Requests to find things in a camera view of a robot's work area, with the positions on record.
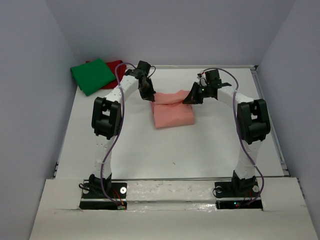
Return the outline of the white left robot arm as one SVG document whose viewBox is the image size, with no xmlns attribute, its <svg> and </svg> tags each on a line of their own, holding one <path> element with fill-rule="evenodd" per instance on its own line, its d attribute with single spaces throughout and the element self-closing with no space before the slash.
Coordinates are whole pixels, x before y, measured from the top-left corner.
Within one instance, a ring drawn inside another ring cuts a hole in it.
<svg viewBox="0 0 320 240">
<path fill-rule="evenodd" d="M 124 73 L 122 81 L 110 93 L 94 100 L 91 127 L 96 136 L 96 152 L 88 189 L 101 198 L 108 196 L 112 189 L 112 150 L 122 130 L 126 100 L 139 91 L 142 100 L 155 101 L 156 91 L 150 74 L 152 67 L 148 62 L 139 61 L 136 67 Z"/>
</svg>

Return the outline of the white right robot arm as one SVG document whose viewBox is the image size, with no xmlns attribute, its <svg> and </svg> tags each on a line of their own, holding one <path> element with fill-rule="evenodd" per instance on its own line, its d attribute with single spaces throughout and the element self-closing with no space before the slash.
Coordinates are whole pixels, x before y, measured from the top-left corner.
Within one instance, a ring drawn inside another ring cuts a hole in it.
<svg viewBox="0 0 320 240">
<path fill-rule="evenodd" d="M 207 68 L 197 74 L 198 81 L 183 100 L 183 104 L 202 104 L 205 98 L 214 98 L 233 111 L 240 151 L 231 181 L 215 184 L 217 198 L 240 198 L 253 193 L 258 186 L 257 157 L 262 142 L 271 131 L 267 103 L 264 99 L 253 99 L 239 92 L 239 84 L 232 86 L 223 82 L 221 68 Z"/>
</svg>

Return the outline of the pink t shirt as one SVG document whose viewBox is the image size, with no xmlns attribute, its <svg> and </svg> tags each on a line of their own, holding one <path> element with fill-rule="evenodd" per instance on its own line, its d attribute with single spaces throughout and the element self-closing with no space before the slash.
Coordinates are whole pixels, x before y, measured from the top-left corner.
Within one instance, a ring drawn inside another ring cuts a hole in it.
<svg viewBox="0 0 320 240">
<path fill-rule="evenodd" d="M 154 94 L 151 111 L 156 129 L 193 125 L 195 115 L 192 106 L 183 104 L 189 91 L 180 90 L 176 93 Z"/>
</svg>

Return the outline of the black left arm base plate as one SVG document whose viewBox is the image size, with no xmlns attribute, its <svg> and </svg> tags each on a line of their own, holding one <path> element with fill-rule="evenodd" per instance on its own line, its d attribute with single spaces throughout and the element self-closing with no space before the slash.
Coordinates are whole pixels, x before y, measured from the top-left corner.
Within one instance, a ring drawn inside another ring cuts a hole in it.
<svg viewBox="0 0 320 240">
<path fill-rule="evenodd" d="M 126 210 L 128 184 L 124 181 L 113 181 L 111 189 L 106 197 L 101 190 L 90 186 L 88 181 L 80 183 L 81 198 L 79 208 L 81 210 Z"/>
</svg>

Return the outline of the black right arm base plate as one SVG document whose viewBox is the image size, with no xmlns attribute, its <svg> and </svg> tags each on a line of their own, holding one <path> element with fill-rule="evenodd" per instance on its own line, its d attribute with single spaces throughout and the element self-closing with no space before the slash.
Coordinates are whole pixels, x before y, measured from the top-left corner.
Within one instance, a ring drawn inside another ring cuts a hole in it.
<svg viewBox="0 0 320 240">
<path fill-rule="evenodd" d="M 253 186 L 236 193 L 230 181 L 218 181 L 214 183 L 212 194 L 215 197 L 215 206 L 218 210 L 242 210 L 263 209 L 261 197 L 254 200 L 259 193 L 259 185 L 256 181 Z"/>
</svg>

